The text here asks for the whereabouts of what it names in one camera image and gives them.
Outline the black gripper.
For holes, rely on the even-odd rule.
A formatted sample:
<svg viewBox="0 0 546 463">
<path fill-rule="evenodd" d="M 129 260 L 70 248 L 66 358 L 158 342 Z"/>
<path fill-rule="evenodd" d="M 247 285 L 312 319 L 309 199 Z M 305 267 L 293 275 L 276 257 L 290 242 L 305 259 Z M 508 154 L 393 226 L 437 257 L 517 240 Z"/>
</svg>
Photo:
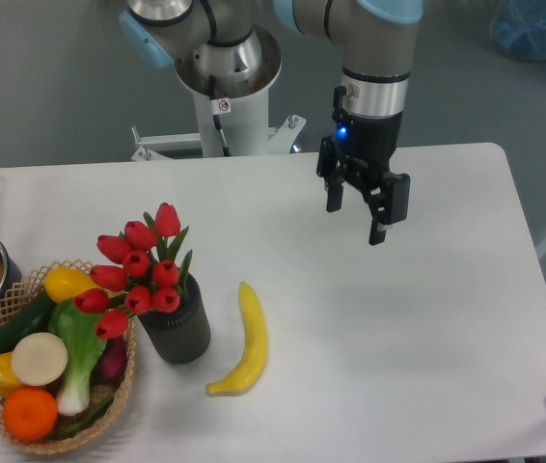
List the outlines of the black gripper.
<svg viewBox="0 0 546 463">
<path fill-rule="evenodd" d="M 352 185 L 371 213 L 369 244 L 383 243 L 387 229 L 408 214 L 410 176 L 390 170 L 401 116 L 369 119 L 336 111 L 333 120 L 335 133 L 322 139 L 316 165 L 327 191 L 326 211 L 340 210 L 343 185 Z"/>
</svg>

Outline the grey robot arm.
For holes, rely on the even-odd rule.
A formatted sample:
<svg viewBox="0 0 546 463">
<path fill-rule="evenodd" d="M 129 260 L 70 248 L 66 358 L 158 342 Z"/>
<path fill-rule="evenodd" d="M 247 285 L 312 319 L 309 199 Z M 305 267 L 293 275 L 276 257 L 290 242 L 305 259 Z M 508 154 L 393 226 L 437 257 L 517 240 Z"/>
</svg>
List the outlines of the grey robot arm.
<svg viewBox="0 0 546 463">
<path fill-rule="evenodd" d="M 340 209 L 345 185 L 369 207 L 369 243 L 407 216 L 410 178 L 396 174 L 396 150 L 423 5 L 419 1 L 277 1 L 290 29 L 343 53 L 333 91 L 336 129 L 319 148 L 316 172 L 326 208 Z M 275 38 L 259 23 L 260 1 L 130 1 L 120 24 L 152 67 L 173 67 L 191 92 L 206 157 L 263 154 L 268 91 L 281 70 Z"/>
</svg>

